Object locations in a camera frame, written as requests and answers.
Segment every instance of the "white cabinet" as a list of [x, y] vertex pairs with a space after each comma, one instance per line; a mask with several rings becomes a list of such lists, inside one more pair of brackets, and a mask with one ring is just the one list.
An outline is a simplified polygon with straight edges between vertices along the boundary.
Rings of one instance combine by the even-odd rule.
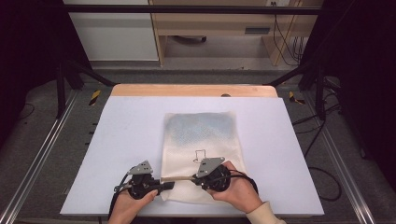
[[[65, 4], [147, 5], [147, 0], [64, 0]], [[158, 61], [151, 17], [145, 14], [70, 13], [90, 61]]]

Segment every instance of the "white cloth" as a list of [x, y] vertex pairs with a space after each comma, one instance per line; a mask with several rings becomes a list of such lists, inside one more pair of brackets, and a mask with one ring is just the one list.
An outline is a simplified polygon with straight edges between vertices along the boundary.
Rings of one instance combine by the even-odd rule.
[[[246, 172], [234, 114], [167, 114], [162, 177], [194, 175], [204, 157], [224, 157], [226, 161], [231, 161], [237, 170]], [[176, 181], [172, 190], [165, 190], [161, 195], [165, 201], [221, 203], [214, 201], [200, 186], [189, 180]]]

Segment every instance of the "hazard tape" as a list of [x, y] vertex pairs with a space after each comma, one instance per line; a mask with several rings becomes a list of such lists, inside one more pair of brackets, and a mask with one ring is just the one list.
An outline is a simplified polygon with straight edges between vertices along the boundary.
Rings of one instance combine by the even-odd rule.
[[100, 91], [95, 91], [91, 97], [89, 105], [95, 105], [96, 100], [98, 99]]
[[305, 105], [305, 100], [296, 100], [294, 98], [294, 93], [292, 91], [289, 91], [289, 100], [294, 103], [298, 103], [300, 105]]

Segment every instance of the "white table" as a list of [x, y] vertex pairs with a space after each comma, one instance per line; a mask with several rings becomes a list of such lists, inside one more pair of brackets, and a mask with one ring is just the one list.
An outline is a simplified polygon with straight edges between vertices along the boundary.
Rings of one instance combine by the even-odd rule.
[[[174, 88], [195, 92], [189, 86]], [[115, 89], [109, 97], [61, 214], [106, 216], [114, 187], [132, 166], [141, 161], [148, 160], [153, 168], [153, 176], [159, 178], [162, 166], [163, 117], [166, 113], [226, 111], [236, 114], [236, 128], [248, 175], [256, 181], [262, 200], [271, 202], [274, 213], [282, 217], [324, 214], [281, 98], [274, 95], [128, 95]], [[139, 216], [240, 217], [243, 214], [230, 205], [164, 202], [161, 197], [156, 197]]]

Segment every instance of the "sleeve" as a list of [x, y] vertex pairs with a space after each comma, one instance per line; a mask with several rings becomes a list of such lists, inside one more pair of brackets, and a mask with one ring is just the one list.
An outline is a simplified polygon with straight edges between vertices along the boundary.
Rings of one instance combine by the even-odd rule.
[[252, 224], [286, 224], [274, 215], [269, 202], [263, 203], [262, 206], [248, 213], [247, 218]]

